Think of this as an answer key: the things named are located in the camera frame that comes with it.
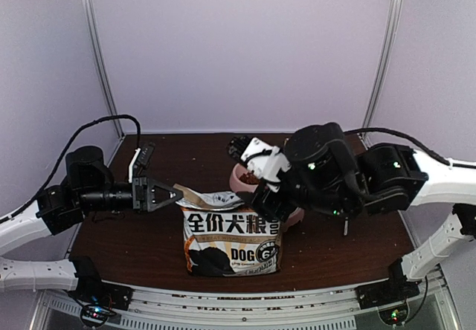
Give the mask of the pink double pet bowl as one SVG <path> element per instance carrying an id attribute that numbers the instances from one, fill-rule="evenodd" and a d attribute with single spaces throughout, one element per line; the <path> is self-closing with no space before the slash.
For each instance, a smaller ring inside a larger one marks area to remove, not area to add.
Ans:
<path id="1" fill-rule="evenodd" d="M 231 190 L 246 205 L 266 221 L 276 221 L 281 224 L 284 232 L 303 221 L 305 211 L 302 208 L 280 201 L 263 180 L 259 180 L 243 165 L 236 164 L 234 166 L 229 184 Z"/>

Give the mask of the dog food bag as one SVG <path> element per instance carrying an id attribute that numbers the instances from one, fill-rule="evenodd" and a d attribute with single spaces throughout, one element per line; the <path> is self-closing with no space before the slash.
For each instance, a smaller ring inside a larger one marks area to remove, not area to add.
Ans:
<path id="1" fill-rule="evenodd" d="M 180 184 L 184 255 L 192 276 L 231 277 L 280 270 L 282 227 L 231 191 L 200 193 Z"/>

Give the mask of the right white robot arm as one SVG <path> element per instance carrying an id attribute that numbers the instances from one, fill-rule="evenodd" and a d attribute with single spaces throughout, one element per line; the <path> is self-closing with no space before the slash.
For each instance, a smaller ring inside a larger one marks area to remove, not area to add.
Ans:
<path id="1" fill-rule="evenodd" d="M 405 144 L 379 143 L 354 153 L 337 123 L 297 130 L 282 146 L 238 136 L 231 158 L 258 178 L 239 197 L 267 221 L 285 222 L 297 209 L 350 219 L 449 203 L 440 228 L 393 265 L 382 296 L 397 301 L 410 282 L 427 273 L 461 244 L 475 239 L 475 165 L 444 158 L 413 137 Z"/>

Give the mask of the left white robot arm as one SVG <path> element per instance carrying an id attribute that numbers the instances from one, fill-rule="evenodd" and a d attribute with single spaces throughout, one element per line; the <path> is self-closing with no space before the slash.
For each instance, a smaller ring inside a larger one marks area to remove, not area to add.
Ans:
<path id="1" fill-rule="evenodd" d="M 179 201 L 181 190 L 138 174 L 152 151 L 152 146 L 136 150 L 126 182 L 115 181 L 101 148 L 84 146 L 68 153 L 61 184 L 39 191 L 32 201 L 1 219 L 1 253 L 60 234 L 82 223 L 90 212 L 151 213 Z M 42 289 L 78 292 L 90 303 L 100 303 L 107 295 L 87 256 L 47 262 L 1 259 L 1 291 Z"/>

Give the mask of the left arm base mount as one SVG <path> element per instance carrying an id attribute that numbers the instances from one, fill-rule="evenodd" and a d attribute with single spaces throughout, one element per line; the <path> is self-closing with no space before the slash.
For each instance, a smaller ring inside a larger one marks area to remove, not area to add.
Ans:
<path id="1" fill-rule="evenodd" d="M 97 329 L 109 321 L 119 322 L 119 311 L 127 311 L 133 289 L 124 285 L 101 282 L 78 287 L 66 294 L 80 307 L 79 318 L 84 326 Z"/>

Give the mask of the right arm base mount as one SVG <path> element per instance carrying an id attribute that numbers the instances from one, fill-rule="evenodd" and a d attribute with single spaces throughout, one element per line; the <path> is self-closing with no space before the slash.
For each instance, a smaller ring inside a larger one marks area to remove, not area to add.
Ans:
<path id="1" fill-rule="evenodd" d="M 401 258 L 389 266 L 388 272 L 386 280 L 358 286 L 356 297 L 361 310 L 377 307 L 385 325 L 403 326 L 411 319 L 408 299 L 419 295 L 420 281 L 408 281 Z"/>

